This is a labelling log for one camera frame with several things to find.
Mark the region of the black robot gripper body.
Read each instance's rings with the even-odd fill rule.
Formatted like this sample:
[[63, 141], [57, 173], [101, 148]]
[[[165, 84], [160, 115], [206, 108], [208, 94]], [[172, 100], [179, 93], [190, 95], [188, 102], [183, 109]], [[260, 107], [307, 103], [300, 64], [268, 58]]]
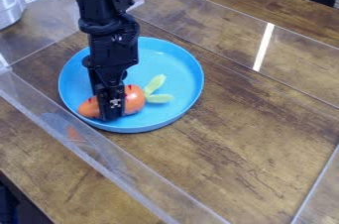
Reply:
[[88, 35], [89, 55], [83, 64], [92, 84], [119, 84], [127, 69], [136, 65], [139, 24], [123, 22], [115, 30], [104, 34]]

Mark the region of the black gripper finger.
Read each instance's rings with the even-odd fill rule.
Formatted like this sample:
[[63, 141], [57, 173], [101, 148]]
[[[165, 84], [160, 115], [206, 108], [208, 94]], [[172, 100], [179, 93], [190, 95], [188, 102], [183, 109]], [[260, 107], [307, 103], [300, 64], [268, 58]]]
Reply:
[[124, 114], [124, 84], [105, 86], [99, 83], [93, 89], [99, 106], [99, 119], [112, 121], [121, 117]]

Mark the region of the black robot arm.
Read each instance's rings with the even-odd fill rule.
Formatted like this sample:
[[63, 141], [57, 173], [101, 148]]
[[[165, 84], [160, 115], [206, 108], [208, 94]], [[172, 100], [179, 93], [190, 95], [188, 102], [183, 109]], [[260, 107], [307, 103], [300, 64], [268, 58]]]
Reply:
[[127, 70], [137, 64], [140, 27], [127, 9], [133, 0], [76, 0], [79, 27], [88, 36], [89, 55], [83, 59], [103, 121], [124, 115]]

